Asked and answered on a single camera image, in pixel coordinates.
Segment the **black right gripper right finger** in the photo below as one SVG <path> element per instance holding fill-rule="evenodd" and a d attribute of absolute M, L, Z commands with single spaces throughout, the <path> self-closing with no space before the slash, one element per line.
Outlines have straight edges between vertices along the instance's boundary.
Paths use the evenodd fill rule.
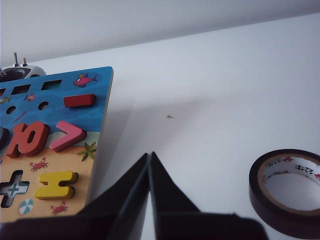
<path fill-rule="evenodd" d="M 174 183 L 155 152 L 148 166 L 148 181 L 156 238 L 191 240 L 190 216 L 200 210 Z"/>

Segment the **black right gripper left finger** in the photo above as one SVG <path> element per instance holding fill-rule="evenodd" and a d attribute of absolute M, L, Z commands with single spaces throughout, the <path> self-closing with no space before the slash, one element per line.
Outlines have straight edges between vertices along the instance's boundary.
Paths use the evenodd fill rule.
<path fill-rule="evenodd" d="M 129 240 L 135 234 L 149 191 L 148 163 L 145 153 L 114 185 L 82 210 L 88 219 L 84 240 Z"/>

